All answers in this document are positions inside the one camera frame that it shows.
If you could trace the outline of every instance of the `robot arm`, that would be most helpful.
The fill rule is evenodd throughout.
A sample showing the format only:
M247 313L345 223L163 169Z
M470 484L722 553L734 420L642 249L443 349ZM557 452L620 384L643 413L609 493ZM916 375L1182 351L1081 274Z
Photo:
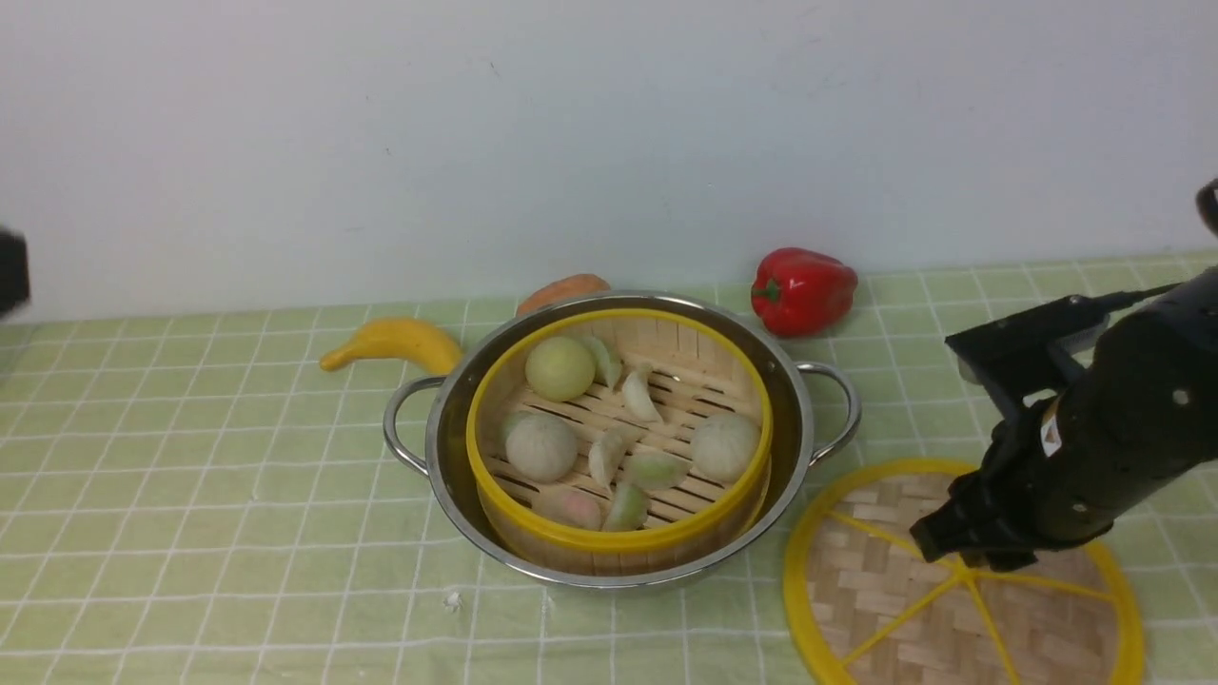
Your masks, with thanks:
M1218 180L1197 195L1218 234ZM1108 317L1158 299L1105 332ZM1218 458L1218 267L1188 283L1063 297L946 340L1002 414L980 468L910 530L926 561L1017 570L1077 547ZM1072 352L1094 342L1090 368ZM1026 403L1050 390L1054 397Z

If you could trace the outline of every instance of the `pot rim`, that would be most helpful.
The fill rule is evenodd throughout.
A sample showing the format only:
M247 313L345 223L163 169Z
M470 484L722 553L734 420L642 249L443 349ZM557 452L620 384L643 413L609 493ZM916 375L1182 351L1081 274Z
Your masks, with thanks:
M448 485L443 480L440 469L438 460L438 446L440 446L440 422L443 417L445 407L448 405L448 397L452 395L457 384L465 375L468 369L474 366L479 357L484 353L487 346L492 341L502 338L509 332L520 329L523 333L532 330L533 322L537 318L551 318L555 312L560 312L569 307L577 307L579 305L593 301L593 300L664 300L672 302L682 307L692 307L708 311L721 318L726 318L732 323L736 323L752 333L759 342L770 353L771 360L760 360L758 363L764 364L766 362L772 362L782 368L786 379L790 383L794 389L795 396L798 397L799 416L800 416L800 439L799 447L797 450L795 464L792 469L790 477L782 490L782 494L775 500L773 505L765 513L765 516L756 519L756 522L747 529L743 534L737 536L734 540L727 545L715 550L714 552L693 559L691 562L667 568L664 570L638 573L631 575L585 575L566 573L560 570L553 570L546 567L541 567L532 562L529 562L503 546L498 545L488 536L479 531L465 516L460 512L457 506L456 500L448 491ZM452 522L453 525L464 535L470 542L473 542L479 550L481 550L487 556L495 558L499 563L523 573L527 577L533 578L541 583L565 585L570 587L581 587L590 590L618 590L627 587L638 586L654 586L661 584L670 584L686 579L688 577L703 573L710 568L727 561L730 557L734 556L737 552L742 551L758 538L767 531L778 518L787 511L790 502L794 500L799 489L804 484L804 478L808 473L809 466L811 463L811 455L815 446L815 418L812 416L811 397L808 392L808 386L804 383L804 377L797 368L797 363L790 358L790 356L783 350L777 340L775 340L769 334L765 334L758 329L756 325L750 324L736 313L721 307L719 305L713 305L710 302L699 300L697 297L689 297L686 295L675 295L672 293L660 291L660 290L608 290L600 293L593 293L591 295L583 295L579 297L572 297L563 300L560 302L554 302L547 305L538 310L535 310L523 317L513 318L497 329L495 329L490 335L484 338L473 350L464 355L457 367L449 373L443 383L440 385L435 399L432 400L431 411L428 414L426 430L424 436L424 460L428 464L428 480L431 484L432 495L440 503L440 508L445 512L445 516Z

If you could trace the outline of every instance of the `bamboo steamer lid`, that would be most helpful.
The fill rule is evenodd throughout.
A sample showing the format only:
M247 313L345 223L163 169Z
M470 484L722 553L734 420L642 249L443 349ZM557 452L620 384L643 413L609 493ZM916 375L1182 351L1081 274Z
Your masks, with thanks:
M1136 601L1097 542L1016 573L922 561L909 528L972 467L904 460L826 489L787 547L792 639L825 684L1136 684Z

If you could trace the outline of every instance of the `banana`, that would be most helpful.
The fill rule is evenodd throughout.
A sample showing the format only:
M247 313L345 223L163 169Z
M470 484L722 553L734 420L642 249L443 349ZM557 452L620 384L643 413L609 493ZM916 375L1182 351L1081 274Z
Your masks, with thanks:
M379 318L357 328L341 347L326 352L318 364L339 371L357 360L406 360L428 373L445 375L457 368L460 346L436 324L417 318Z

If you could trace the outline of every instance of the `pepper stem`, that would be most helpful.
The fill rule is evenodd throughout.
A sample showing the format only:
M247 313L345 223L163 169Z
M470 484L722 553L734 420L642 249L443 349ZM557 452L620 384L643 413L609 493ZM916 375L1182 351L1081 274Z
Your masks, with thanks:
M771 302L777 302L778 299L782 296L782 288L778 288L778 282L771 278L769 282L766 282L765 288L754 288L753 296L765 297Z

